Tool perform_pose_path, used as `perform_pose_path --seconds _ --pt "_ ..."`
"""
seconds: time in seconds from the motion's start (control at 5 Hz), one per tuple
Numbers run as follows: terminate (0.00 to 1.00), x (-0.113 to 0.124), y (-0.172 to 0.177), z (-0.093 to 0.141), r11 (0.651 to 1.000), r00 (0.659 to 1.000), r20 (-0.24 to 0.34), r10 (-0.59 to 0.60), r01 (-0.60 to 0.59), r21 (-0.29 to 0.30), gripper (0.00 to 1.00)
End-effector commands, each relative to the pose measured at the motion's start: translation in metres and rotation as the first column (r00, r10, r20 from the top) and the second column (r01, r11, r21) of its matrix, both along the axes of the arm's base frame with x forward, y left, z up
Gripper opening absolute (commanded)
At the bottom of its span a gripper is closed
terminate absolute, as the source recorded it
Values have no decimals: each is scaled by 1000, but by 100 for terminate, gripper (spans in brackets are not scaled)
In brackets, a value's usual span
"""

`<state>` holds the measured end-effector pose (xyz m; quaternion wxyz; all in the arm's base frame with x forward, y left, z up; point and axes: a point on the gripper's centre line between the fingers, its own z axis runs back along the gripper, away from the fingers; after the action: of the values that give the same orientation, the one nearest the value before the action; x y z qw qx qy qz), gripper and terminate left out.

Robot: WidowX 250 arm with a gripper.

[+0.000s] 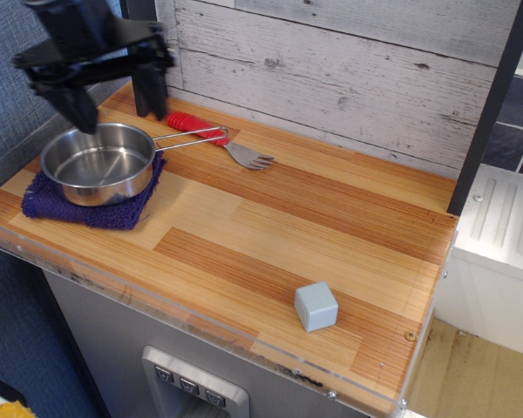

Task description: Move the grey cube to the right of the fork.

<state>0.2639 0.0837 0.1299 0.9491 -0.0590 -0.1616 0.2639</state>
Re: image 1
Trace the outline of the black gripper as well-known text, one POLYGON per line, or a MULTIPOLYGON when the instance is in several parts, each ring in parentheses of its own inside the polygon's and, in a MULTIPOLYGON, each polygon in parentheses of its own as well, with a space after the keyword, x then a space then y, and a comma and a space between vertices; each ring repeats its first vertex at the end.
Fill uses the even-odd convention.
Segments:
POLYGON ((148 22, 118 17, 106 1, 23 5, 48 38, 16 54, 13 64, 25 72, 35 94, 81 132, 94 134, 98 125, 97 108, 84 86, 130 75, 137 114, 153 113, 159 121, 166 117, 166 70, 173 57, 148 22))

